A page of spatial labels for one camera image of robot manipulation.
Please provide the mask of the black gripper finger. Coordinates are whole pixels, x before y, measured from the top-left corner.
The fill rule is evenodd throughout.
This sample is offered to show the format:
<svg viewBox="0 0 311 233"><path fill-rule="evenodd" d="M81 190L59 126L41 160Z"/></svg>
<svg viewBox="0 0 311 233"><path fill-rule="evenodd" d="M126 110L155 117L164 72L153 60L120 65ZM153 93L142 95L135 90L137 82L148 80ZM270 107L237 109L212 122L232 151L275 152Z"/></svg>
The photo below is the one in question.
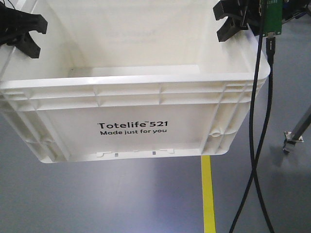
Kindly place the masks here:
<svg viewBox="0 0 311 233"><path fill-rule="evenodd" d="M261 0L220 0L213 7L216 20L225 18L217 31L219 42L225 42L240 31L251 30L257 36L260 31Z"/></svg>
<svg viewBox="0 0 311 233"><path fill-rule="evenodd" d="M15 46L30 58L39 58L41 48L31 31L45 34L48 22L42 15L29 14L6 6L0 7L0 44Z"/></svg>

